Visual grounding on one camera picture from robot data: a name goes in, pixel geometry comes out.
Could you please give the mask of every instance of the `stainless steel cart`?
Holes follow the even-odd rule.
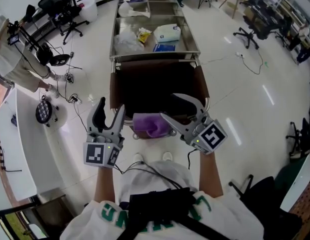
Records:
[[[146,16],[121,17],[118,13],[118,9],[123,2],[128,2],[135,11],[149,12],[150,18]],[[118,54],[116,52],[114,47],[114,37],[123,31],[130,30],[137,34],[139,28],[143,27],[153,32],[157,27],[168,24],[177,24],[180,27],[180,39],[178,41],[167,43],[161,42],[160,44],[175,45],[175,51],[153,52],[157,41],[155,36],[151,34],[144,44],[143,52],[137,53],[132,51],[129,54]],[[185,19],[177,0],[118,0],[109,56],[112,62],[110,108],[115,113],[120,104],[124,103],[125,106],[130,109],[130,112],[128,112],[128,114],[126,113],[124,124],[132,127],[132,113],[134,112],[134,109],[130,108],[130,104],[126,104],[130,103],[131,100],[129,98],[123,98],[123,96],[126,96],[127,92],[129,92],[132,87],[135,87],[142,81],[139,79],[139,82],[134,82],[136,78],[130,77],[129,72],[133,75],[138,72],[136,75],[138,77],[145,74],[145,81],[152,81],[153,78],[156,79],[156,77],[158,77],[156,76],[158,72],[158,74],[163,75],[163,78],[170,78],[171,81],[174,76],[176,76],[176,82],[172,83],[173,88],[166,83],[166,87],[169,87],[170,89],[167,90],[167,92],[163,92],[162,90],[163,88],[166,88],[165,86],[161,86],[161,83],[157,83],[157,87],[161,90],[161,95],[169,95],[169,92],[183,92],[199,99],[203,103],[205,109],[208,110],[210,106],[210,97],[202,67],[200,66],[199,55],[200,49],[196,44],[189,24]],[[125,80],[130,79],[132,82],[131,86],[127,86],[127,82],[125,82],[123,78],[125,78]],[[182,81],[183,85],[186,85],[187,81],[189,81],[190,88],[180,88],[178,84],[179,81]],[[143,88],[141,87],[140,92],[147,92],[148,87],[144,82],[143,84],[144,86]],[[150,99],[154,100],[155,97],[158,98],[155,96],[154,92],[151,91]],[[141,103],[152,102],[151,100],[147,100],[145,96],[139,98]],[[148,113],[151,109],[146,109],[147,112],[141,110],[142,109],[139,108],[136,112]],[[152,110],[154,110],[151,111],[152,113],[158,112],[154,108]],[[138,137],[146,138],[147,136],[142,132],[135,132],[134,138],[137,139]]]

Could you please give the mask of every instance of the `white floor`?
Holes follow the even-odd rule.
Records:
[[[291,131],[290,121],[301,127],[303,117],[308,116],[310,61],[297,66],[291,54],[271,34],[266,40],[256,39],[267,66],[262,66],[260,75],[253,74],[235,55],[236,52],[243,53],[245,63],[258,72],[261,58],[257,50],[254,46],[246,49],[244,41],[233,36],[239,27],[248,29],[240,12],[243,8],[232,19],[232,10],[227,4],[218,9],[220,1],[213,2],[211,8],[204,2],[197,9],[198,1],[184,0],[186,6],[183,12],[201,50],[200,61],[211,97],[209,114],[219,120],[228,134],[226,142],[216,151],[221,183],[224,191],[228,192],[230,180],[241,184],[248,174],[255,176],[255,182],[267,176],[276,176],[288,162],[290,146],[285,135]],[[78,109],[85,123],[92,105],[101,97],[106,97],[107,121],[113,119],[108,103],[111,74],[109,51],[116,4],[117,1],[112,1],[100,6],[97,21],[80,27],[84,36],[79,37],[75,33],[73,42],[69,38],[63,46],[65,53],[74,52],[71,64],[83,68],[72,69],[75,83],[67,85],[67,96],[72,93],[79,95],[83,104]],[[62,37],[53,36],[50,42],[60,46]],[[64,74],[66,69],[54,68],[58,74]],[[35,93],[34,97],[38,99],[39,94]],[[59,121],[47,128],[47,134],[64,180],[62,191],[76,212],[80,213],[84,204],[93,198],[97,169],[83,164],[86,132],[73,105],[67,104],[61,97],[53,104],[60,107],[57,114]],[[170,151],[177,163],[187,166],[187,153],[192,148],[180,141],[179,135],[134,140],[132,130],[126,126],[122,135],[125,137],[124,149],[117,160],[122,170],[132,163],[136,152],[145,155],[146,161],[151,162],[159,160],[163,152]],[[196,152],[191,154],[190,170],[194,181],[198,182],[199,154]],[[118,194],[121,175],[115,169],[113,175]]]

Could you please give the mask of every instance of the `white t-shirt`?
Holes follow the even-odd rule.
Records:
[[[167,172],[176,177],[168,177],[177,182],[183,188],[194,187],[189,171],[180,164],[174,162],[158,161],[150,164],[159,173],[168,177]],[[131,170],[122,177],[123,190],[131,186],[129,193],[140,194],[152,191],[163,191],[173,188],[170,183],[156,175],[140,170]],[[262,240],[264,229],[260,221],[246,208],[246,206],[234,195],[223,195],[212,198],[202,191],[194,195],[196,204],[189,211],[189,216],[199,222],[211,227],[231,240]],[[120,200],[127,200],[127,191],[122,191]],[[116,240],[127,226],[128,211],[122,210],[117,204],[110,201],[97,203],[91,201],[83,212],[74,218],[67,226],[61,240]],[[171,221],[169,224],[156,224],[153,221],[140,232],[136,240],[189,240],[205,239],[190,229]]]
[[[5,22],[6,18],[3,15],[0,15],[0,30]],[[19,35],[19,42],[16,43],[17,48],[23,53],[25,48],[25,37],[20,33]],[[4,77],[9,72],[11,72],[20,61],[22,55],[17,50],[15,45],[8,44],[9,35],[7,31],[4,31],[0,39],[0,74]]]
[[[299,39],[301,41],[304,41],[305,38],[309,35],[309,33],[310,33],[310,28],[309,27],[300,28],[299,31],[298,31],[298,37],[299,37]]]

